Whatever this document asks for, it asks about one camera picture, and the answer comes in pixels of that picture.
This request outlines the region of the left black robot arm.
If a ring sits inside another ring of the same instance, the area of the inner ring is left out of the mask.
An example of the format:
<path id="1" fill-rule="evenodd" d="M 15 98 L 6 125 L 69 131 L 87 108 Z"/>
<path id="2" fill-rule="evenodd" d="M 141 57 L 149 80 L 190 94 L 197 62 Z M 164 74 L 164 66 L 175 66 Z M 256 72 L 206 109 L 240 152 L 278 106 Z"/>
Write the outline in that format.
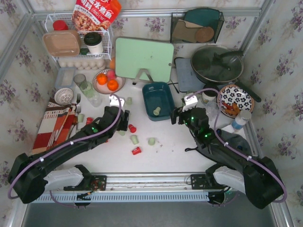
<path id="1" fill-rule="evenodd" d="M 24 204 L 33 202 L 44 193 L 45 177 L 55 168 L 106 143 L 116 131 L 127 131 L 130 112 L 123 110 L 125 100 L 116 94 L 111 94 L 109 100 L 103 116 L 85 125 L 65 142 L 39 154 L 18 155 L 8 176 L 8 198 L 20 198 Z"/>

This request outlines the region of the teal storage basket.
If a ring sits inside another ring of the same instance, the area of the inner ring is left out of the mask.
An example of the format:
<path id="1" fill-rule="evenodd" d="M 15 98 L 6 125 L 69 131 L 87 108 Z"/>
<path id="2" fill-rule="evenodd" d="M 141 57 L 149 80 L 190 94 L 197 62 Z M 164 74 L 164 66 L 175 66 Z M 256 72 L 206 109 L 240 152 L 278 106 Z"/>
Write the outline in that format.
<path id="1" fill-rule="evenodd" d="M 164 82 L 146 84 L 142 88 L 145 110 L 151 121 L 158 122 L 169 120 L 175 108 L 170 87 Z M 153 110 L 160 107 L 159 116 L 153 114 Z"/>

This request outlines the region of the green capsule top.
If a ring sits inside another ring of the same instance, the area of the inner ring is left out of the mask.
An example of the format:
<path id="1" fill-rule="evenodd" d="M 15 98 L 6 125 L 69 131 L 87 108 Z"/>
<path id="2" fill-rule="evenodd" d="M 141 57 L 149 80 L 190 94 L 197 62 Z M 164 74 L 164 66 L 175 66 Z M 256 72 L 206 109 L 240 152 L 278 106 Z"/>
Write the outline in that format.
<path id="1" fill-rule="evenodd" d="M 128 97 L 127 99 L 126 99 L 126 101 L 125 101 L 125 103 L 127 104 L 127 105 L 132 105 L 132 98 L 131 97 Z"/>

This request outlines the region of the green capsule tall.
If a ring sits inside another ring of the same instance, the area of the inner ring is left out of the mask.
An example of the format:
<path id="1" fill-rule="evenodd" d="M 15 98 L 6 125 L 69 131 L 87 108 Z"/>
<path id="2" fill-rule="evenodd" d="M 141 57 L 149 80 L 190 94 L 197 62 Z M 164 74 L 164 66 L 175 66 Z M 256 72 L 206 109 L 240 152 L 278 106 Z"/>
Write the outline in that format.
<path id="1" fill-rule="evenodd" d="M 136 135 L 131 136 L 131 141 L 134 145 L 139 143 L 138 137 Z"/>

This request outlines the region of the clear plastic cup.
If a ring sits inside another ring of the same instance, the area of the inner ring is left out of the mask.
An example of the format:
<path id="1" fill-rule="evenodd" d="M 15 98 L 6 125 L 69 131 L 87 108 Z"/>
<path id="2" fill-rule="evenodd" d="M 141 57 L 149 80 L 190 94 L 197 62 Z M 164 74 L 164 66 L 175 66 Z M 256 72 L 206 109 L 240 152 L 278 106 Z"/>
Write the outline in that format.
<path id="1" fill-rule="evenodd" d="M 208 102 L 205 106 L 206 109 L 206 115 L 208 116 L 209 121 L 214 120 L 219 111 L 219 106 L 216 102 Z"/>

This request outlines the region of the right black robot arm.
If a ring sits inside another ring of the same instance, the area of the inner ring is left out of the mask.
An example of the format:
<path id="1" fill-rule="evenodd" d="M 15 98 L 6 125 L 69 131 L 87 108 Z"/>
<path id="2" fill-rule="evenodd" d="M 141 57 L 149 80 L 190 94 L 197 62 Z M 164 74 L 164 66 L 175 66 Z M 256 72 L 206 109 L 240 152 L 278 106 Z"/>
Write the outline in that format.
<path id="1" fill-rule="evenodd" d="M 195 151 L 216 163 L 206 170 L 211 183 L 242 192 L 259 209 L 286 200 L 286 187 L 274 162 L 251 156 L 249 143 L 241 135 L 211 128 L 204 108 L 184 104 L 174 108 L 170 118 L 172 124 L 189 129 Z"/>

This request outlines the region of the grey microfibre glove cloth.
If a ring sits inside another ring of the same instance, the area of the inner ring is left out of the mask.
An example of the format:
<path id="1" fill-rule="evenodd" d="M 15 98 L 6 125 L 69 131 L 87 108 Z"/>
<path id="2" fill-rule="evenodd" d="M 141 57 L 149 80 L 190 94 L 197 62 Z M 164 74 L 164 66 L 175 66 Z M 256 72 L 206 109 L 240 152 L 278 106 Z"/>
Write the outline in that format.
<path id="1" fill-rule="evenodd" d="M 235 167 L 247 162 L 251 155 L 249 143 L 241 135 L 221 129 L 210 129 L 208 137 L 195 137 L 196 150 L 202 156 L 224 166 Z"/>

